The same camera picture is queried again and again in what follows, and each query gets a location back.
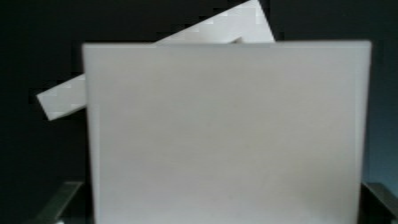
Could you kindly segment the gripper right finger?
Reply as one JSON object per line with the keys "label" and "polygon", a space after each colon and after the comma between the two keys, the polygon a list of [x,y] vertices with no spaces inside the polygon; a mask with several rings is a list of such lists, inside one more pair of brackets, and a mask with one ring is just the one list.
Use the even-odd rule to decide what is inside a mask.
{"label": "gripper right finger", "polygon": [[382,183],[366,183],[364,190],[368,224],[398,224],[398,197]]}

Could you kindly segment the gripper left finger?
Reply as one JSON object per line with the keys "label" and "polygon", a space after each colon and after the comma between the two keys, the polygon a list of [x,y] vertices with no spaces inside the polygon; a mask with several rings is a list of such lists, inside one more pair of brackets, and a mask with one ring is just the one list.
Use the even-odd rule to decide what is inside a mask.
{"label": "gripper left finger", "polygon": [[59,190],[50,198],[45,208],[32,220],[32,224],[61,224],[61,217],[73,201],[75,195],[84,183],[68,181],[62,183]]}

